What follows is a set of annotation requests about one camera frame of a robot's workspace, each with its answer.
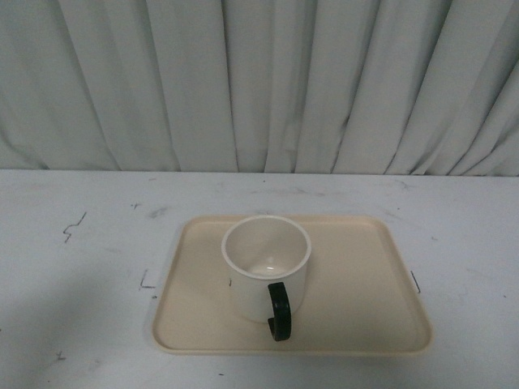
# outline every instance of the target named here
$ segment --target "mug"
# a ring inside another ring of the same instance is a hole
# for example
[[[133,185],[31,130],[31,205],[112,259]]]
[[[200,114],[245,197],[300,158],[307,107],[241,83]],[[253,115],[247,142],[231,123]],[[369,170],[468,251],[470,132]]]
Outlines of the mug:
[[[311,253],[308,233],[285,217],[251,216],[225,233],[221,252],[238,311],[268,323],[274,340],[289,339],[292,314],[304,296]]]

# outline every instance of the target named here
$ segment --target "green mug handle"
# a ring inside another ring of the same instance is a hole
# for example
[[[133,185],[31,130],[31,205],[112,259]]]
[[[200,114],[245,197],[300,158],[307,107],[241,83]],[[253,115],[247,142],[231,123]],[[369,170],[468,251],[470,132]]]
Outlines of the green mug handle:
[[[276,342],[287,340],[292,332],[292,314],[285,284],[276,282],[268,285],[274,317],[268,320],[272,337]]]

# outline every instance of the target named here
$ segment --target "tray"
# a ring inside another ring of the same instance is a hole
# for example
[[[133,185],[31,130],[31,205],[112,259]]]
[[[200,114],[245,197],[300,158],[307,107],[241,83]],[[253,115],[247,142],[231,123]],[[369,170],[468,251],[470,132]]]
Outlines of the tray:
[[[312,253],[292,336],[234,308],[221,254],[225,231],[246,216],[203,216],[181,234],[153,338],[175,354],[401,355],[423,351],[431,325],[388,228],[368,216],[287,216],[308,232]]]

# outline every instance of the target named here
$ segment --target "curtain fold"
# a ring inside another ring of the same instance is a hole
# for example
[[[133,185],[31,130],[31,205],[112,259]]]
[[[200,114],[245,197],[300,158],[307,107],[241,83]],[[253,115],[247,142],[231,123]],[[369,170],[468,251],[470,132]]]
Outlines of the curtain fold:
[[[6,0],[0,168],[519,175],[519,0]]]

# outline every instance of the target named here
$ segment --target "table surface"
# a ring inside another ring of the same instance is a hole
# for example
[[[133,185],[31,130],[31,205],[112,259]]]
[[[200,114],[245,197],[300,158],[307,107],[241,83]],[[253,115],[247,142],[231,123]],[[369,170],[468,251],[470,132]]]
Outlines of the table surface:
[[[435,339],[414,357],[174,356],[151,325],[183,225],[369,215]],[[0,171],[0,387],[519,387],[519,178]]]

